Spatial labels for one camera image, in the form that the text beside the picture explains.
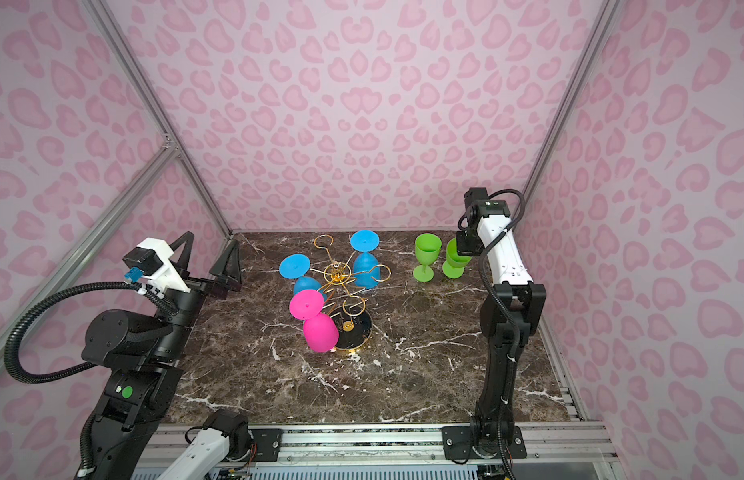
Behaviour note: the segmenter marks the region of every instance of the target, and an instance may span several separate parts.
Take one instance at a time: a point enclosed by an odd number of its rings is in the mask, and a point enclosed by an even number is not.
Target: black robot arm
[[[43,383],[74,375],[93,366],[112,370],[105,389],[82,428],[82,463],[77,478],[127,480],[166,415],[183,371],[180,358],[208,296],[225,298],[240,291],[239,244],[231,240],[210,269],[211,279],[191,277],[188,263],[194,235],[186,232],[175,242],[147,239],[124,257],[132,269],[126,282],[92,283],[56,293],[31,307],[15,325],[5,347],[5,365],[13,378]],[[183,248],[177,261],[168,257]],[[173,276],[169,287],[159,277]],[[146,284],[138,279],[148,279]],[[79,366],[52,374],[33,374],[20,365],[20,343],[31,323],[52,305],[93,290],[128,289],[145,295],[158,311],[154,316],[127,310],[107,310],[89,324]]]
[[[502,194],[520,198],[515,218],[505,201],[494,200]],[[480,312],[481,331],[487,338],[487,368],[469,431],[444,429],[445,455],[460,463],[470,458],[501,458],[506,476],[513,480],[510,453],[514,452],[514,458],[526,456],[521,431],[513,420],[516,367],[530,336],[537,331],[546,289],[528,274],[513,239],[512,229],[526,206],[523,195],[513,189],[488,195],[486,188],[470,188],[464,198],[466,213],[458,222],[457,252],[479,257],[488,293]],[[491,277],[485,260],[490,263]]]

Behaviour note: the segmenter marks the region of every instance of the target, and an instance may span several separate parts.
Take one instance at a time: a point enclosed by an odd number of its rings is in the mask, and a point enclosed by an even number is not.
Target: metal rail
[[[544,316],[540,316],[540,325],[537,331],[540,333],[540,337],[542,337],[542,344],[546,347],[548,360],[551,363],[551,368],[553,368],[553,373],[556,375],[556,380],[559,383],[559,389],[562,391],[564,403],[570,418],[573,421],[588,420],[586,404],[577,391],[574,379],[572,378],[572,372],[569,370],[569,364],[564,358],[564,353],[559,345],[559,341],[556,339],[556,334],[551,331],[548,321]]]
[[[610,31],[617,23],[617,19],[626,0],[604,0],[596,15],[591,33],[586,40],[586,45],[580,53],[575,69],[572,72],[572,78],[566,86],[562,101],[556,114],[553,116],[551,127],[546,132],[542,141],[542,147],[532,166],[532,172],[527,178],[522,192],[528,202],[535,193],[540,178],[548,165],[553,152],[556,150],[556,144],[559,142],[564,128],[570,115],[575,110],[577,99],[580,92],[588,82],[588,77],[593,70],[596,60],[607,41]]]
[[[524,435],[527,458],[514,462],[617,462],[615,447],[602,422],[517,423]],[[444,457],[441,428],[466,423],[267,425],[282,428],[276,464],[258,466],[452,465]],[[187,447],[189,426],[165,424],[140,457],[139,468],[169,466]],[[491,464],[500,460],[471,461]],[[223,463],[221,466],[240,466]]]
[[[116,18],[113,16],[113,12],[111,12],[111,9],[106,4],[105,0],[83,0],[83,3],[106,43],[108,43],[108,46],[114,53],[114,56],[122,66],[127,78],[135,88],[137,95],[140,96],[140,99],[146,106],[146,110],[151,115],[151,118],[156,122],[158,129],[164,134],[164,137],[167,140],[176,143],[178,152],[180,153],[181,165],[190,179],[191,184],[196,189],[196,193],[201,197],[202,203],[207,207],[207,210],[209,210],[209,213],[212,215],[215,224],[223,232],[225,237],[229,237],[232,232],[231,227],[225,220],[217,202],[212,198],[212,194],[209,193],[202,177],[198,174],[198,171],[191,160],[191,155],[188,153],[180,135],[169,120],[169,116],[167,115],[162,102],[158,99],[156,92],[153,90],[151,82],[148,80],[148,76],[143,71],[140,63],[138,63],[135,58],[132,49],[129,47],[126,36],[122,32],[121,27],[118,26]]]

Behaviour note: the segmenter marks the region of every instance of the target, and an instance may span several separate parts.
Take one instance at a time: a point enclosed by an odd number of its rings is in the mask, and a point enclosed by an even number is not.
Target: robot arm
[[[251,456],[253,450],[247,418],[228,410],[217,410],[158,480],[198,480],[224,459],[240,461]]]
[[[465,206],[467,226],[457,232],[457,252],[469,256],[483,253],[492,270],[493,294],[487,296],[480,311],[488,358],[484,388],[470,421],[471,449],[445,449],[445,454],[455,460],[499,458],[508,448],[514,458],[525,458],[521,431],[513,421],[512,392],[516,365],[530,336],[537,331],[546,289],[534,283],[521,261],[510,230],[515,223],[506,202],[494,200],[486,188],[471,188],[465,194]],[[484,252],[502,234],[502,239]]]
[[[191,232],[186,232],[172,244],[146,239],[124,257],[131,267],[124,283],[89,283],[55,293],[31,307],[12,328],[5,345],[4,364],[12,377],[21,382],[52,382],[94,366],[112,371],[82,428],[78,478],[128,480],[132,476],[175,395],[182,370],[174,363],[185,349],[204,301],[209,295],[225,298],[229,291],[242,288],[238,242],[228,242],[209,271],[213,278],[208,280],[188,274],[193,238]],[[170,260],[181,247],[178,260]],[[154,316],[127,310],[101,312],[87,329],[84,363],[46,374],[24,370],[20,344],[30,325],[58,302],[95,290],[134,290],[154,302],[158,312]]]

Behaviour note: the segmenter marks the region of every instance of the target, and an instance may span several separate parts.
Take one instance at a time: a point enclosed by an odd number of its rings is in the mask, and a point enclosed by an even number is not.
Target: gold wire hook
[[[367,300],[363,298],[362,296],[358,296],[355,294],[350,294],[348,295],[348,297],[357,298],[358,300],[360,300],[360,302],[351,305],[350,308],[355,308],[356,306],[361,305],[361,312],[351,313],[348,310],[346,310],[346,303],[348,302],[348,299],[343,300],[343,312],[345,312],[346,315],[348,316],[357,316],[357,315],[361,315],[362,313],[364,313],[364,311],[367,309]]]
[[[327,246],[319,246],[319,244],[316,243],[322,236],[326,236],[327,238],[329,238],[329,245],[327,245]],[[332,246],[333,243],[334,243],[334,238],[332,238],[331,235],[322,234],[322,235],[319,235],[316,238],[314,238],[314,246],[316,248],[322,249],[325,252],[327,252],[327,256],[329,257],[329,262],[334,262],[334,260],[332,260],[332,254],[329,253],[329,248],[328,248],[328,246]]]
[[[386,270],[388,270],[388,276],[386,276],[386,277],[385,277],[385,278],[383,278],[383,279],[380,279],[380,280],[378,280],[378,279],[376,279],[376,278],[374,277],[374,275],[372,275],[372,280],[376,281],[377,283],[383,283],[383,282],[387,282],[387,281],[388,281],[388,280],[390,279],[390,276],[392,275],[392,272],[390,271],[390,267],[388,267],[388,265],[377,264],[377,265],[375,265],[375,266],[374,266],[374,267],[372,268],[372,270],[376,269],[376,268],[377,268],[378,266],[380,266],[380,267],[383,267],[383,268],[385,268]]]
[[[348,261],[346,262],[348,266],[350,265],[350,259],[354,258],[355,254],[356,254],[356,250],[353,250],[352,252],[350,252],[350,256],[348,257]]]
[[[355,274],[352,274],[352,275],[354,275],[354,280],[357,279],[356,275],[371,274],[372,272],[374,272],[374,269],[376,269],[378,266],[381,266],[381,267],[385,268],[386,270],[388,270],[388,276],[386,276],[382,280],[378,280],[374,276],[372,276],[372,280],[376,281],[377,283],[387,282],[388,279],[390,279],[391,271],[390,271],[390,268],[388,267],[388,265],[383,265],[383,264],[377,264],[377,265],[373,266],[372,268],[370,268],[369,270],[367,270],[366,272],[356,272]]]

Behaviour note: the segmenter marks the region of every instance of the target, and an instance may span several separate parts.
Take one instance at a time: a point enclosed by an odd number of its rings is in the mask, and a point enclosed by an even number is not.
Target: black round base
[[[361,310],[361,308],[355,307],[348,309],[351,313],[358,310]],[[360,315],[351,316],[343,312],[342,307],[339,307],[332,310],[329,315],[340,332],[340,339],[338,340],[338,344],[335,345],[335,348],[338,350],[356,350],[370,338],[372,334],[372,317],[367,311],[362,312]],[[350,325],[353,326],[353,329],[347,330]]]

